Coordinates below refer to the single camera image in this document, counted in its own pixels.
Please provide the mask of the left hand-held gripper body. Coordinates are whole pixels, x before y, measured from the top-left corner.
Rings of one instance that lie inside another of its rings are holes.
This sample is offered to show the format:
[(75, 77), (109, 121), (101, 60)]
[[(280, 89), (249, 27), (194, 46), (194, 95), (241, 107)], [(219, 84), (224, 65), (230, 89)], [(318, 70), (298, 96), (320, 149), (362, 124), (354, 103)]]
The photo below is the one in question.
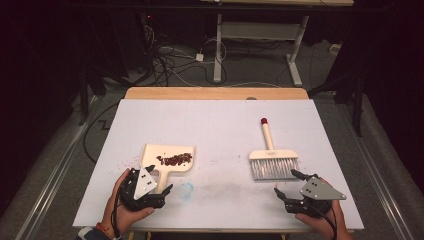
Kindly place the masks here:
[(140, 211), (148, 207), (162, 208), (165, 198), (161, 193), (152, 193), (156, 187), (157, 183), (145, 168), (132, 168), (119, 187), (119, 198), (129, 211)]

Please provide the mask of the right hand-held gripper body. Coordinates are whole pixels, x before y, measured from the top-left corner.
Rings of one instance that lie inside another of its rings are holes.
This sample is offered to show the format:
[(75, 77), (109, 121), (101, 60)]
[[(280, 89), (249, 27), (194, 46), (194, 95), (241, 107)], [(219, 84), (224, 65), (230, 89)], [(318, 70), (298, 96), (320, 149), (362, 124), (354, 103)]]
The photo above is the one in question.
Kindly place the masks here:
[(346, 200), (345, 194), (324, 183), (317, 174), (307, 175), (306, 184), (299, 190), (303, 199), (288, 199), (284, 202), (288, 213), (302, 213), (309, 217), (321, 218), (332, 207), (333, 200)]

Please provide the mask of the cream dustpan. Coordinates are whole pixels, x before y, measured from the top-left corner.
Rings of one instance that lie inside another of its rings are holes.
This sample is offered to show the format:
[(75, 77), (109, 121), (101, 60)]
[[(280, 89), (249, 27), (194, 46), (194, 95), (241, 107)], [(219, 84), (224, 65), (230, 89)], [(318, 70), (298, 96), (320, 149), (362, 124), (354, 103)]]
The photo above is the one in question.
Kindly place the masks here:
[[(161, 193), (167, 187), (167, 178), (170, 173), (185, 173), (192, 168), (194, 152), (195, 148), (193, 146), (145, 145), (140, 163), (143, 168), (155, 165), (154, 171), (158, 173), (157, 187), (155, 189), (156, 194)], [(156, 159), (157, 156), (171, 157), (182, 153), (190, 153), (192, 155), (192, 161), (180, 166), (165, 166)]]

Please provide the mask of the pile of red beans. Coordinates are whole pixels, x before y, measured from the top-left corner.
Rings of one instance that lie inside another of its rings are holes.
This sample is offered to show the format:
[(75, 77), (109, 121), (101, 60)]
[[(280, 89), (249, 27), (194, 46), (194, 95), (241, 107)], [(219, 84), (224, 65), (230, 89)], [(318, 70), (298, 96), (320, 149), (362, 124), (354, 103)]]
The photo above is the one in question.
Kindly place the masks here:
[(192, 155), (190, 153), (182, 153), (171, 157), (157, 156), (156, 159), (165, 166), (180, 166), (185, 163), (190, 163), (192, 161)]

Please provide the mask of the cream brush with red tip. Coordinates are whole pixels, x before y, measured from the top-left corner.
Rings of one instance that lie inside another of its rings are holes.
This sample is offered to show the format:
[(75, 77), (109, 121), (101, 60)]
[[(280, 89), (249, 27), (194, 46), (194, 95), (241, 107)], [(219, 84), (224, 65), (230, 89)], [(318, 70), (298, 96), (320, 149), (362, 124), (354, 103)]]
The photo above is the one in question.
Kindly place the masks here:
[(261, 119), (261, 126), (267, 149), (256, 150), (249, 155), (253, 179), (255, 181), (294, 179), (291, 171), (298, 169), (298, 154), (293, 150), (275, 149), (266, 118)]

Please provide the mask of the person's right hand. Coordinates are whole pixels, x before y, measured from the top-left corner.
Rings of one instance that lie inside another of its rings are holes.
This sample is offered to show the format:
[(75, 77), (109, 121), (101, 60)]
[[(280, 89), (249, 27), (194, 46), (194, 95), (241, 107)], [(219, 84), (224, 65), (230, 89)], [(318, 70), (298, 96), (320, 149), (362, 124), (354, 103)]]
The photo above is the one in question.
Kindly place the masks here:
[(315, 230), (326, 240), (353, 240), (345, 224), (345, 218), (338, 200), (332, 201), (332, 209), (326, 218), (312, 218), (302, 213), (297, 213), (295, 218)]

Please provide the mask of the person's left hand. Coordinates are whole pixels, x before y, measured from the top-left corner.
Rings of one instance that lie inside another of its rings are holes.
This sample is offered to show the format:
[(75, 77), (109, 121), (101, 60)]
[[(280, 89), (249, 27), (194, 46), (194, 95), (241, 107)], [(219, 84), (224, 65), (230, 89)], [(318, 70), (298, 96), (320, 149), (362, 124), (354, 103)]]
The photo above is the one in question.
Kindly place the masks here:
[(100, 221), (99, 229), (106, 233), (110, 238), (114, 238), (114, 229), (118, 229), (120, 233), (125, 233), (130, 227), (153, 214), (154, 208), (145, 208), (138, 212), (131, 212), (123, 206), (115, 208), (115, 201), (119, 199), (117, 193), (119, 192), (120, 184), (125, 180), (129, 173), (126, 169), (115, 182), (111, 196), (109, 197), (102, 220)]

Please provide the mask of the white table cover sheet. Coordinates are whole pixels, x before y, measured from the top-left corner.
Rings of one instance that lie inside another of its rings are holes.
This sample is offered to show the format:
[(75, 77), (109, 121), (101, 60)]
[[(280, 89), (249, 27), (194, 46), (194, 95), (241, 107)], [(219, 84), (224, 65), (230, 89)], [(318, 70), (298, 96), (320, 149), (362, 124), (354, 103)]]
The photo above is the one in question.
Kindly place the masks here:
[(286, 212), (278, 191), (296, 198), (300, 181), (256, 182), (248, 156), (266, 145), (267, 119), (278, 149), (298, 154), (301, 172), (318, 174), (350, 192), (311, 100), (122, 100), (74, 219), (101, 220), (116, 179), (137, 164), (146, 144), (192, 146), (192, 168), (173, 173), (163, 208), (136, 223), (139, 230), (284, 232), (305, 225)]

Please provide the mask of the black stand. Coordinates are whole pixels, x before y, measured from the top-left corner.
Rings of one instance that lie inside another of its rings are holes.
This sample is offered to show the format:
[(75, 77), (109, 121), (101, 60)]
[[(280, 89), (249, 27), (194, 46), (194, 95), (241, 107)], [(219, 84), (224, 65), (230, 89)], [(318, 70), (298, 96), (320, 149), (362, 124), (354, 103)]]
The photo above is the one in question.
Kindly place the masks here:
[(326, 92), (335, 91), (334, 101), (336, 104), (346, 104), (352, 100), (352, 128), (358, 137), (362, 137), (361, 131), (361, 115), (362, 115), (362, 102), (364, 92), (364, 73), (360, 67), (354, 67), (341, 74), (333, 80), (327, 80), (325, 83), (318, 87), (312, 88), (307, 92), (309, 97)]
[(89, 99), (88, 89), (91, 89), (95, 96), (104, 96), (106, 94), (106, 87), (103, 83), (103, 76), (98, 66), (84, 65), (79, 72), (79, 95), (80, 95), (80, 108), (81, 118), (79, 125), (82, 126), (89, 114)]

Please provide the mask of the wooden table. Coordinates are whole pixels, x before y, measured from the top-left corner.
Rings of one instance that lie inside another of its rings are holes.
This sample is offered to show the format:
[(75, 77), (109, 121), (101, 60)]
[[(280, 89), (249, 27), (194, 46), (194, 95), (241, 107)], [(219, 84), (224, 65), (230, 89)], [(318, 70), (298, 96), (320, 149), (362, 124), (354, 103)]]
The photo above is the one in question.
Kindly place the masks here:
[(206, 88), (206, 87), (132, 87), (127, 100), (306, 100), (308, 95), (303, 89), (293, 88)]

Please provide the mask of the white-legged desk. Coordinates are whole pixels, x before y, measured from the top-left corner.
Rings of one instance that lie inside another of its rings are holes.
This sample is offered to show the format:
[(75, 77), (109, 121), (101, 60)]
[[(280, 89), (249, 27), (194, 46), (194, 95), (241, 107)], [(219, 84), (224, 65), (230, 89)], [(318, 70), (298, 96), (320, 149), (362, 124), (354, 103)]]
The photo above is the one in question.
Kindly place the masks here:
[[(217, 7), (312, 7), (341, 8), (351, 7), (353, 0), (201, 0), (202, 2), (213, 3)], [(215, 83), (221, 83), (223, 77), (223, 60), (227, 53), (227, 49), (223, 43), (223, 39), (254, 39), (254, 40), (293, 40), (294, 47), (285, 59), (287, 67), (291, 74), (291, 79), (296, 87), (303, 85), (297, 66), (296, 57), (308, 24), (309, 15), (302, 14), (301, 20), (297, 23), (259, 23), (255, 20), (234, 20), (228, 21), (223, 19), (223, 14), (217, 14), (216, 26), (216, 50), (214, 57), (214, 76)]]

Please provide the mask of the metal floor rail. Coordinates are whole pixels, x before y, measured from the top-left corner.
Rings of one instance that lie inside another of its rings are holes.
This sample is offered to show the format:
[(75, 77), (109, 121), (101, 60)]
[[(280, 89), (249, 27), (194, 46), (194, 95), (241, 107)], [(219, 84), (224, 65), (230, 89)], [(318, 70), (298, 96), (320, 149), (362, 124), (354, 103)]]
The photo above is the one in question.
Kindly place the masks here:
[(356, 131), (351, 125), (351, 118), (348, 112), (348, 109), (344, 105), (338, 105), (337, 109), (340, 115), (343, 118), (343, 121), (353, 137), (359, 151), (361, 153), (361, 161), (365, 166), (365, 170), (369, 175), (371, 184), (378, 196), (380, 203), (385, 211), (385, 214), (390, 221), (393, 230), (397, 236), (398, 240), (413, 240), (413, 235), (405, 222), (405, 219), (402, 216), (400, 208), (393, 198), (393, 195), (390, 193), (388, 186), (384, 183), (384, 180), (380, 174), (380, 171), (377, 168), (377, 165), (372, 158), (368, 148), (366, 147), (363, 138), (359, 137)]
[(89, 112), (78, 118), (76, 125), (70, 127), (71, 133), (68, 137), (59, 134), (61, 139), (65, 139), (65, 145), (61, 154), (56, 158), (56, 163), (50, 172), (37, 171), (47, 176), (47, 180), (40, 190), (31, 211), (28, 213), (24, 223), (14, 240), (34, 240), (42, 221), (44, 220), (62, 182), (72, 162), (72, 157), (82, 136), (87, 132), (89, 122), (102, 102), (102, 97), (93, 96), (88, 101)]

